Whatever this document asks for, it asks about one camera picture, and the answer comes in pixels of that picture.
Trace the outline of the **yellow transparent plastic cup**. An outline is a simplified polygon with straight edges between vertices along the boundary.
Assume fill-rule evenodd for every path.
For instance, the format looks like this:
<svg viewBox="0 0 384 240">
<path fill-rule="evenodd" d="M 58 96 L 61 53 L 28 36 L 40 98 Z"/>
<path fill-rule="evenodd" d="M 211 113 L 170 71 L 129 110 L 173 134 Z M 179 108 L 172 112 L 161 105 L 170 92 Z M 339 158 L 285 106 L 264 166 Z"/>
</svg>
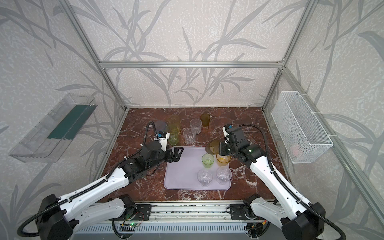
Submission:
<svg viewBox="0 0 384 240">
<path fill-rule="evenodd" d="M 217 164 L 219 167 L 227 166 L 231 161 L 231 156 L 216 155 Z"/>
</svg>

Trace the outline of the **clear faceted cup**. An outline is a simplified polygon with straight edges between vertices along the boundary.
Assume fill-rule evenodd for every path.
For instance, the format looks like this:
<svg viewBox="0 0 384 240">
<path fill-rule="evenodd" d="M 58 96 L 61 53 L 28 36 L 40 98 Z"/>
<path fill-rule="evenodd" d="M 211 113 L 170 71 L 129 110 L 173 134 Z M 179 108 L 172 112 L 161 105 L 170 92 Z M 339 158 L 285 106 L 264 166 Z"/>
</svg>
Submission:
<svg viewBox="0 0 384 240">
<path fill-rule="evenodd" d="M 190 127 L 194 131 L 195 135 L 198 135 L 201 132 L 202 121 L 200 119 L 192 119 L 190 121 Z"/>
<path fill-rule="evenodd" d="M 219 167 L 216 171 L 217 181 L 224 185 L 231 181 L 232 172 L 228 166 Z"/>
<path fill-rule="evenodd" d="M 183 136 L 187 145 L 193 146 L 196 142 L 196 134 L 192 128 L 186 128 L 183 131 Z"/>
<path fill-rule="evenodd" d="M 208 186 L 212 182 L 213 175 L 210 171 L 208 171 L 206 169 L 202 169 L 198 172 L 197 179 L 198 179 L 198 182 L 203 187 L 205 187 L 205 186 Z"/>
</svg>

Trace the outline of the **small green plastic cup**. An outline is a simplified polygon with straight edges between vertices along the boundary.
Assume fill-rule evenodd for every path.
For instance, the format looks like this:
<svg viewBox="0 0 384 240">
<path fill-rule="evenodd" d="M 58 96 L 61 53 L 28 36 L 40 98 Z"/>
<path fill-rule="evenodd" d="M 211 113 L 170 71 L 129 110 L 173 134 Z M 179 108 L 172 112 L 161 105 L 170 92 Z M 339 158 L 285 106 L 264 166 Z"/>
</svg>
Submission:
<svg viewBox="0 0 384 240">
<path fill-rule="evenodd" d="M 205 168 L 211 168 L 215 162 L 215 158 L 211 154 L 204 154 L 202 156 L 202 163 Z"/>
</svg>

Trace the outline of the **amber dimpled cup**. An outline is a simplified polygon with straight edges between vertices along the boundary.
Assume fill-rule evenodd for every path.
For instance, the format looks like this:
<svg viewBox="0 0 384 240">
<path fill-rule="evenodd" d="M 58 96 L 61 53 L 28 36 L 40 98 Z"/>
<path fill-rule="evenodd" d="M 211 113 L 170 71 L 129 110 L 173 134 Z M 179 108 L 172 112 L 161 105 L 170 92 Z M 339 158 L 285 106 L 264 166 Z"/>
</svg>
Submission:
<svg viewBox="0 0 384 240">
<path fill-rule="evenodd" d="M 207 144 L 205 150 L 207 154 L 218 155 L 220 153 L 220 141 L 219 140 L 210 141 Z"/>
<path fill-rule="evenodd" d="M 208 127 L 210 124 L 211 116 L 209 114 L 202 114 L 201 121 L 203 127 Z"/>
</svg>

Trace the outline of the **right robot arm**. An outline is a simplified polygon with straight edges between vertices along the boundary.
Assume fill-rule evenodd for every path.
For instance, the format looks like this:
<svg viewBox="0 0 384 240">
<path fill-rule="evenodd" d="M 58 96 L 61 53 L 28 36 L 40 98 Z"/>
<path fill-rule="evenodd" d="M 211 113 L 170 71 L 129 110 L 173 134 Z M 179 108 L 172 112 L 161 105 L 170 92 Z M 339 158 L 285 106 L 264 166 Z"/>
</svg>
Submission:
<svg viewBox="0 0 384 240">
<path fill-rule="evenodd" d="M 315 210 L 323 217 L 325 209 L 319 204 L 311 204 L 270 165 L 267 153 L 258 145 L 245 144 L 242 149 L 221 142 L 219 152 L 222 156 L 232 156 L 256 174 L 275 196 L 280 206 L 269 203 L 261 196 L 254 194 L 244 200 L 243 212 L 250 219 L 263 218 L 279 227 L 287 240 L 314 240 L 323 233 L 325 222 L 307 210 L 300 201 Z"/>
</svg>

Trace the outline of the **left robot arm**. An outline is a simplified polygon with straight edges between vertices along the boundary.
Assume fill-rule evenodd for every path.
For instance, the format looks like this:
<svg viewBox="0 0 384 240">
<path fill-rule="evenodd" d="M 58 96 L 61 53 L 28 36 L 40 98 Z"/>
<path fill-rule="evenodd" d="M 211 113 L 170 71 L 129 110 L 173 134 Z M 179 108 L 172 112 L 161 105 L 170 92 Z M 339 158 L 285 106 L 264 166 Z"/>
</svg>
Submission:
<svg viewBox="0 0 384 240">
<path fill-rule="evenodd" d="M 85 216 L 89 206 L 146 176 L 148 170 L 163 162 L 178 162 L 183 151 L 183 147 L 163 150 L 159 142 L 153 141 L 93 183 L 61 197 L 54 194 L 45 197 L 39 209 L 42 215 L 35 220 L 38 236 L 42 240 L 67 240 L 80 228 L 80 218 Z"/>
</svg>

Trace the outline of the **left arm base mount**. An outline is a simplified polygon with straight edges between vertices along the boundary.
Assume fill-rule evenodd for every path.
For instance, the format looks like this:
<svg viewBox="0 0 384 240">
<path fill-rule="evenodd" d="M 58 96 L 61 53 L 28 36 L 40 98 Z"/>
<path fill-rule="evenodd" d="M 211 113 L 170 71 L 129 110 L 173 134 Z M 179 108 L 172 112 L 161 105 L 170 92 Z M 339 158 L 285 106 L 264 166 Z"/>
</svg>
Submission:
<svg viewBox="0 0 384 240">
<path fill-rule="evenodd" d="M 135 207 L 129 207 L 121 216 L 126 221 L 148 221 L 150 219 L 152 205 L 138 204 Z"/>
</svg>

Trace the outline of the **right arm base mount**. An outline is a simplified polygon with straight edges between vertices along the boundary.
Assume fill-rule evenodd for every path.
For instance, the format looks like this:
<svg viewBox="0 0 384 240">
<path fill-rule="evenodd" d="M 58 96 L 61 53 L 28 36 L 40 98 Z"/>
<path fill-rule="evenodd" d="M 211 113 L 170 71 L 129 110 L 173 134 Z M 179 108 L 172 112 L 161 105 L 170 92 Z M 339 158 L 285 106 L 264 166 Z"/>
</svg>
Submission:
<svg viewBox="0 0 384 240">
<path fill-rule="evenodd" d="M 244 204 L 230 204 L 230 215 L 233 221 L 247 221 L 257 218 Z"/>
</svg>

